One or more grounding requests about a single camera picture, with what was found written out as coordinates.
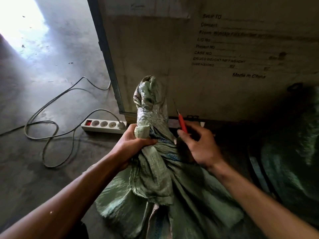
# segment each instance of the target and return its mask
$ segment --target gray cable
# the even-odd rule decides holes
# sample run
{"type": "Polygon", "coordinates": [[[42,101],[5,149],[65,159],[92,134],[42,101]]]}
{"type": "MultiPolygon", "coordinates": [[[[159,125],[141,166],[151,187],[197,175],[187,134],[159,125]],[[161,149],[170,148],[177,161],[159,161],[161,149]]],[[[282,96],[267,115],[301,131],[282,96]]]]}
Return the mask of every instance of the gray cable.
{"type": "Polygon", "coordinates": [[[3,133],[0,134],[0,136],[3,136],[3,135],[5,135],[5,134],[8,134],[8,133],[13,132],[13,131],[15,131],[15,130],[18,130],[18,129],[20,129],[20,128],[24,128],[24,134],[25,134],[25,136],[26,136],[28,139],[36,140],[36,141],[38,141],[38,140],[45,140],[45,139],[48,140],[48,141],[46,142],[46,144],[45,144],[43,150],[42,150],[42,155],[41,155],[43,165],[44,165],[46,168],[53,169],[53,168],[57,168],[57,167],[61,166],[62,164],[64,164],[64,163],[70,158],[70,156],[71,156],[71,154],[72,154],[72,152],[73,152],[73,149],[74,149],[74,134],[75,134],[75,130],[76,130],[79,126],[81,126],[81,124],[82,124],[91,114],[93,114],[94,112],[97,112],[97,111],[105,111],[105,112],[111,113],[111,114],[117,119],[117,121],[120,122],[120,120],[118,119],[118,117],[117,117],[116,115],[114,115],[112,112],[110,112],[110,111],[108,111],[108,110],[105,110],[105,109],[96,109],[96,110],[94,110],[94,111],[91,112],[89,115],[87,115],[87,116],[83,119],[83,121],[81,121],[80,124],[77,125],[75,128],[73,128],[72,130],[70,130],[70,131],[68,131],[68,132],[65,132],[65,133],[62,133],[62,134],[58,134],[58,135],[56,135],[56,134],[57,134],[57,132],[59,131],[59,125],[58,125],[56,122],[51,121],[51,120],[33,122],[34,119],[35,119],[45,108],[47,108],[47,107],[48,107],[50,104],[52,104],[54,101],[58,100],[58,99],[59,99],[61,96],[63,96],[64,94],[66,94],[66,93],[68,93],[69,91],[73,90],[72,88],[73,88],[75,85],[77,85],[83,78],[85,78],[91,85],[93,85],[95,88],[98,88],[99,90],[108,90],[108,89],[111,87],[111,82],[110,82],[110,84],[108,85],[108,87],[107,87],[106,89],[99,88],[99,87],[97,87],[96,85],[94,85],[88,78],[86,78],[85,76],[83,76],[83,77],[82,77],[81,79],[79,79],[74,85],[72,85],[70,88],[68,88],[67,90],[65,90],[64,92],[62,92],[61,94],[59,94],[58,96],[54,97],[52,100],[50,100],[48,103],[46,103],[43,107],[41,107],[37,112],[35,112],[35,113],[30,117],[30,119],[27,121],[27,123],[26,123],[25,125],[20,126],[20,127],[13,128],[13,129],[11,129],[11,130],[9,130],[9,131],[6,131],[6,132],[3,132],[3,133]],[[35,125],[35,124],[42,124],[42,123],[44,123],[44,124],[54,124],[54,125],[55,125],[56,129],[55,129],[55,131],[54,131],[54,133],[53,133],[52,136],[42,137],[42,138],[34,138],[34,137],[31,137],[31,136],[28,135],[28,128],[29,128],[29,126],[35,125]],[[44,158],[44,156],[45,156],[45,152],[46,152],[47,146],[48,146],[48,144],[50,143],[50,141],[51,141],[53,138],[55,138],[55,137],[64,136],[64,135],[69,134],[69,133],[71,133],[71,132],[73,132],[73,134],[72,134],[72,148],[71,148],[71,151],[70,151],[69,155],[66,157],[65,160],[63,160],[63,161],[62,161],[61,163],[59,163],[58,165],[54,165],[54,166],[49,166],[49,165],[47,165],[47,164],[45,163],[45,158],[44,158]]]}

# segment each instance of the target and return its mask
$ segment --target gray floor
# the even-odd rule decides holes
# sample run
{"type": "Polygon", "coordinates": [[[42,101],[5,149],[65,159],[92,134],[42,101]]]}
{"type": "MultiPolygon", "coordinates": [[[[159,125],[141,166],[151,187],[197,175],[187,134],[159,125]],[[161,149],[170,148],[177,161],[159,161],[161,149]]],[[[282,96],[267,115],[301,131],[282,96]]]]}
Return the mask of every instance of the gray floor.
{"type": "MultiPolygon", "coordinates": [[[[86,0],[0,0],[0,133],[21,126],[47,101],[82,76],[106,88],[109,77],[86,0]]],[[[112,88],[100,91],[87,81],[48,107],[38,120],[54,120],[60,132],[74,128],[97,108],[119,114],[112,88]]],[[[93,118],[114,120],[103,112],[93,118]]],[[[36,125],[33,136],[48,136],[53,125],[36,125]]],[[[93,136],[79,128],[73,158],[59,170],[41,163],[44,142],[28,140],[22,130],[0,137],[0,225],[21,217],[55,195],[107,154],[116,134],[93,136]]],[[[70,137],[51,143],[47,163],[69,152],[70,137]]],[[[90,238],[109,238],[94,206],[86,213],[90,238]]]]}

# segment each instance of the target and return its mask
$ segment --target red utility knife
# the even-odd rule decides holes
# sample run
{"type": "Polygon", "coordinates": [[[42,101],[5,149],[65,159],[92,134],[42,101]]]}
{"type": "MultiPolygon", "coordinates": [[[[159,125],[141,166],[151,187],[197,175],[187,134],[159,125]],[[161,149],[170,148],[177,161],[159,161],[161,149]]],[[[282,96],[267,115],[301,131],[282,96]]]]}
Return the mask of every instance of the red utility knife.
{"type": "Polygon", "coordinates": [[[179,122],[179,124],[180,124],[180,126],[181,126],[181,129],[182,129],[184,132],[188,133],[188,132],[187,132],[186,125],[185,125],[185,121],[184,121],[184,119],[183,119],[183,116],[179,113],[179,111],[178,111],[178,109],[177,109],[177,107],[176,107],[176,104],[175,104],[175,101],[174,101],[174,100],[173,100],[173,102],[174,102],[176,111],[177,111],[177,113],[178,113],[178,122],[179,122]]]}

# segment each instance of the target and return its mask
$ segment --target electrical socket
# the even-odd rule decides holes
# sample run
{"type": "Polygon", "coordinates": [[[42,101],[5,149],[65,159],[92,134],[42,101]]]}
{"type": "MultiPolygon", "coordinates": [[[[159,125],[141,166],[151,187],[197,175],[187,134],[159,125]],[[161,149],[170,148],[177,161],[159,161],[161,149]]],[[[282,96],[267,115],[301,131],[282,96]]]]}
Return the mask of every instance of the electrical socket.
{"type": "Polygon", "coordinates": [[[98,120],[87,118],[81,127],[84,131],[90,132],[109,132],[123,134],[127,129],[127,122],[123,122],[125,126],[120,129],[118,127],[118,121],[98,120]]]}

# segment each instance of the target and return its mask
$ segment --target metal strip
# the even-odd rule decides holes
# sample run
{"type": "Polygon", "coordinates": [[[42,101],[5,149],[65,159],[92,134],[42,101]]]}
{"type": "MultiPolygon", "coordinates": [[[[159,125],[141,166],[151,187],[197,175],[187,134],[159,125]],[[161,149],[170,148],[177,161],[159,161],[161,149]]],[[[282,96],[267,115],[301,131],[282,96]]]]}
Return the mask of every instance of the metal strip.
{"type": "Polygon", "coordinates": [[[87,2],[89,4],[89,8],[91,11],[91,15],[92,15],[92,19],[93,19],[96,33],[98,35],[99,45],[100,45],[100,49],[103,53],[103,57],[105,60],[107,71],[108,71],[108,75],[110,76],[115,99],[116,99],[117,105],[119,107],[119,112],[120,113],[125,112],[124,106],[122,103],[120,90],[119,90],[118,83],[117,83],[117,78],[116,78],[116,74],[115,74],[115,70],[114,70],[114,65],[113,65],[113,60],[111,57],[110,48],[108,46],[106,33],[105,33],[104,26],[103,26],[103,19],[102,19],[102,15],[101,15],[100,8],[99,8],[99,2],[98,2],[98,0],[87,0],[87,2]]]}

